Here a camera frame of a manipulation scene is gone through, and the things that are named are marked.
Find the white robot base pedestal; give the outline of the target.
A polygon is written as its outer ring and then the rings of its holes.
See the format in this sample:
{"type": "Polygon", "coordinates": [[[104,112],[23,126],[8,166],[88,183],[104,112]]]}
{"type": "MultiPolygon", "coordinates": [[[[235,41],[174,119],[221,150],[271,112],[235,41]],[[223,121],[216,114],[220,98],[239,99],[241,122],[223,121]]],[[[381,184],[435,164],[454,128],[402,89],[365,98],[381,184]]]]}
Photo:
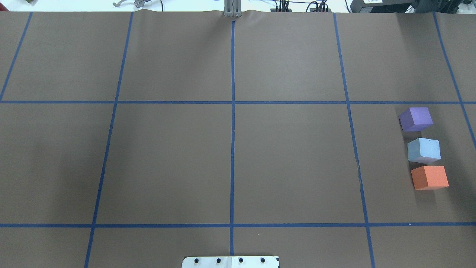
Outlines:
{"type": "Polygon", "coordinates": [[[277,256],[189,256],[182,268],[279,268],[277,256]]]}

